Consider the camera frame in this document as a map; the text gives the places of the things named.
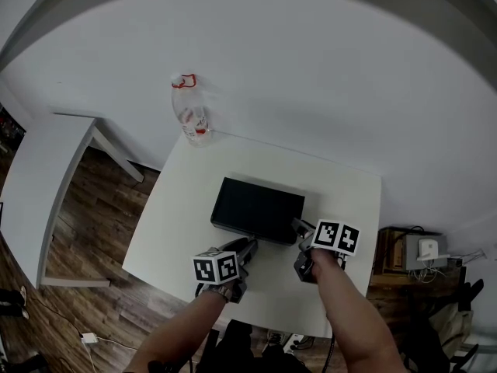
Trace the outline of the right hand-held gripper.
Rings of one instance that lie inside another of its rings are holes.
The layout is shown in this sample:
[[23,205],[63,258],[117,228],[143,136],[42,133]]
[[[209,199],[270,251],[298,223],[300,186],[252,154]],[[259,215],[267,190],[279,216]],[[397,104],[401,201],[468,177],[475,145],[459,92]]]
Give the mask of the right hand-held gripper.
[[294,263],[294,269],[299,279],[304,283],[316,284],[312,274],[314,262],[311,258],[312,249],[324,249],[332,253],[339,261],[339,266],[345,270],[346,261],[356,255],[360,240],[360,230],[342,221],[320,219],[316,226],[294,218],[291,226],[297,237],[302,239],[299,244],[299,255]]

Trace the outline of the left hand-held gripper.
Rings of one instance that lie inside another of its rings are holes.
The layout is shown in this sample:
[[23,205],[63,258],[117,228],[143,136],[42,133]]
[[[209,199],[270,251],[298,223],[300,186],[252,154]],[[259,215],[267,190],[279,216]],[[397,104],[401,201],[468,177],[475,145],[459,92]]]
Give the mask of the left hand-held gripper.
[[211,248],[194,256],[195,297],[204,291],[214,291],[228,302],[239,304],[247,289],[245,265],[252,261],[258,246],[256,239],[242,237],[224,244],[221,250]]

